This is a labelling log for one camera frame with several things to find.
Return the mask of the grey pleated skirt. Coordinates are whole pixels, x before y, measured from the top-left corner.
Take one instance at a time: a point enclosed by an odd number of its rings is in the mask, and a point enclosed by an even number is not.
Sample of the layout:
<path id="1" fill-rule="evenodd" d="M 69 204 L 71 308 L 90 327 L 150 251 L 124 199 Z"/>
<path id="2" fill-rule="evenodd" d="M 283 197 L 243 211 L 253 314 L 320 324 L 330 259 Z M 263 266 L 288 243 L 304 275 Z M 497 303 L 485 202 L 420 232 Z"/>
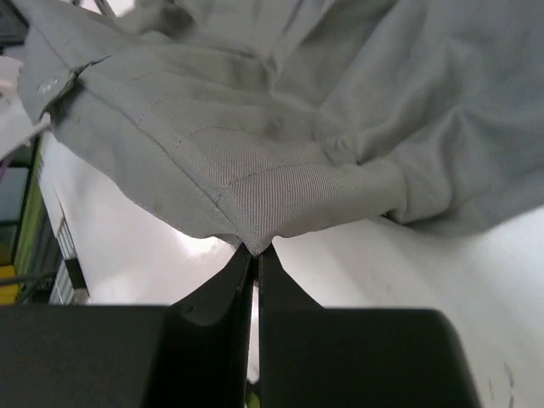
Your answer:
<path id="1" fill-rule="evenodd" d="M 540 1 L 18 1 L 33 120 L 131 201 L 261 253 L 384 216 L 436 235 L 543 203 Z"/>

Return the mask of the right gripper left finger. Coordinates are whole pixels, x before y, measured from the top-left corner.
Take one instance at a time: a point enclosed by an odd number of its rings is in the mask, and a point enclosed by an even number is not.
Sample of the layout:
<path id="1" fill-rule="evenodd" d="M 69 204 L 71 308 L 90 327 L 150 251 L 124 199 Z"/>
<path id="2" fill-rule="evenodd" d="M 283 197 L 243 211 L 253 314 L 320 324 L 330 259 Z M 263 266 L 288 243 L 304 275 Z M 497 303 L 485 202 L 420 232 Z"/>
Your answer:
<path id="1" fill-rule="evenodd" d="M 1 309 L 4 407 L 241 407 L 252 256 L 169 306 Z"/>

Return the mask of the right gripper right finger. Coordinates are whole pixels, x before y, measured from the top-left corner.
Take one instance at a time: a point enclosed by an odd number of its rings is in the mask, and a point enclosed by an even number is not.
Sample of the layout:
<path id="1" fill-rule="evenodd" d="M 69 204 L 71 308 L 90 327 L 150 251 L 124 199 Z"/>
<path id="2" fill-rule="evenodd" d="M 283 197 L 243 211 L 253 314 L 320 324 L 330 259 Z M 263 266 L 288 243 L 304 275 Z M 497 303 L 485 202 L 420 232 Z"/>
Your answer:
<path id="1" fill-rule="evenodd" d="M 460 338 L 438 310 L 323 307 L 273 248 L 258 278 L 262 406 L 479 406 Z"/>

